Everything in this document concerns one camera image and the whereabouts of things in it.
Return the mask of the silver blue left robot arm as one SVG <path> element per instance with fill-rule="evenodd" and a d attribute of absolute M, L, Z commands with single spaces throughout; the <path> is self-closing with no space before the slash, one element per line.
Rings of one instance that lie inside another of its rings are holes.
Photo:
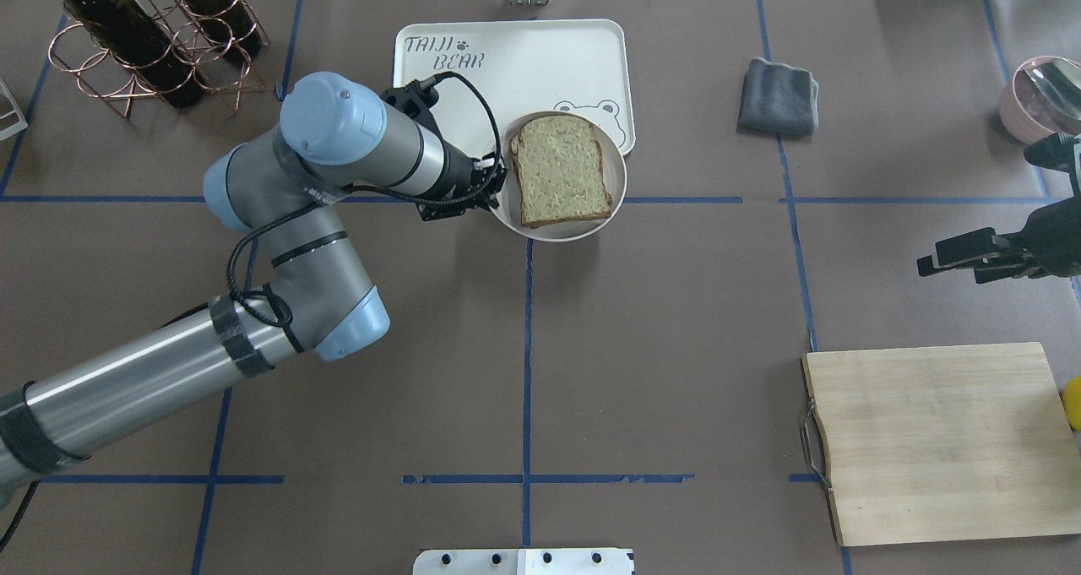
<path fill-rule="evenodd" d="M 341 73 L 302 76 L 273 128 L 206 170 L 206 206 L 239 235 L 221 294 L 4 392 L 3 502 L 290 357 L 335 362 L 381 340 L 388 310 L 341 220 L 341 202 L 373 193 L 415 205 L 423 220 L 445 220 L 497 206 L 506 174 L 501 143 L 468 155 L 437 124 L 437 90 L 448 81 L 472 95 L 497 137 L 490 102 L 456 71 L 382 93 Z"/>

